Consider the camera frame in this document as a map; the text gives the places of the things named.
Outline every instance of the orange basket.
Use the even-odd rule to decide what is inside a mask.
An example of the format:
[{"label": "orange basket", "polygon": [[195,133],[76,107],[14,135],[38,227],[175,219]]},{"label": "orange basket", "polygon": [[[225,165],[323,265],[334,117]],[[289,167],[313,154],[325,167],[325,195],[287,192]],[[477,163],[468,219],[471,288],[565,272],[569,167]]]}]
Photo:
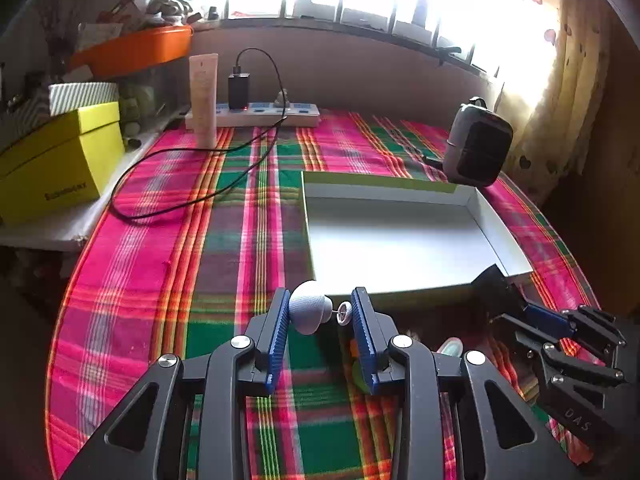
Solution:
[{"label": "orange basket", "polygon": [[71,57],[70,68],[88,65],[96,79],[110,79],[187,56],[193,29],[148,28],[106,41]]}]

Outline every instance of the blue gripper pad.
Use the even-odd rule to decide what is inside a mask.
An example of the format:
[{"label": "blue gripper pad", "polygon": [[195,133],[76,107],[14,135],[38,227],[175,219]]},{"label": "blue gripper pad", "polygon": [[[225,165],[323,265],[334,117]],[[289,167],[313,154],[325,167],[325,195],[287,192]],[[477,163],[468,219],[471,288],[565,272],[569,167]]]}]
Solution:
[{"label": "blue gripper pad", "polygon": [[280,303],[280,310],[276,319],[276,325],[269,346],[269,363],[266,386],[269,394],[272,394],[278,384],[282,361],[284,360],[284,347],[287,343],[287,332],[289,331],[289,298],[291,293],[285,290]]},{"label": "blue gripper pad", "polygon": [[362,304],[354,290],[351,293],[351,307],[353,308],[351,322],[353,323],[353,335],[358,345],[358,355],[362,378],[369,388],[371,395],[375,395],[378,389],[378,372],[376,367],[376,354],[373,350],[371,334],[365,321]]}]

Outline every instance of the power strip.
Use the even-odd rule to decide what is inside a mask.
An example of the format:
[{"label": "power strip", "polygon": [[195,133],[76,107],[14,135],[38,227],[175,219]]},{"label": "power strip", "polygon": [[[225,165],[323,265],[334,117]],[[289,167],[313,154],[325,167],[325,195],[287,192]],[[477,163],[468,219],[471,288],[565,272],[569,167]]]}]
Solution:
[{"label": "power strip", "polygon": [[[242,126],[270,126],[282,114],[282,107],[273,103],[249,103],[247,110],[230,110],[227,103],[216,105],[216,126],[219,128],[240,128]],[[313,128],[320,123],[318,107],[306,103],[290,103],[287,119],[283,126],[304,126]],[[191,110],[185,115],[186,127],[193,130]]]}]

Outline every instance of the floral curtain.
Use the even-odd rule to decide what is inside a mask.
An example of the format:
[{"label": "floral curtain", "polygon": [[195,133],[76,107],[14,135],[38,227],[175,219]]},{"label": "floral curtain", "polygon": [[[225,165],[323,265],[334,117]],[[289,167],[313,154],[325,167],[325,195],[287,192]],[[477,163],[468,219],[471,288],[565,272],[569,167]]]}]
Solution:
[{"label": "floral curtain", "polygon": [[605,0],[523,0],[509,10],[510,55],[496,111],[514,128],[505,171],[542,204],[558,180],[582,171],[607,74]]}]

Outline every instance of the black charger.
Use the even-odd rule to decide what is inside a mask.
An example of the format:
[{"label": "black charger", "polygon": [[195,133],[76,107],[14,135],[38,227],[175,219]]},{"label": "black charger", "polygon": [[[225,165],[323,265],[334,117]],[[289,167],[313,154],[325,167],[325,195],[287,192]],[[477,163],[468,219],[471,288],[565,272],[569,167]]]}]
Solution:
[{"label": "black charger", "polygon": [[228,78],[229,109],[247,110],[249,107],[249,73],[241,72],[240,65],[235,65]]}]

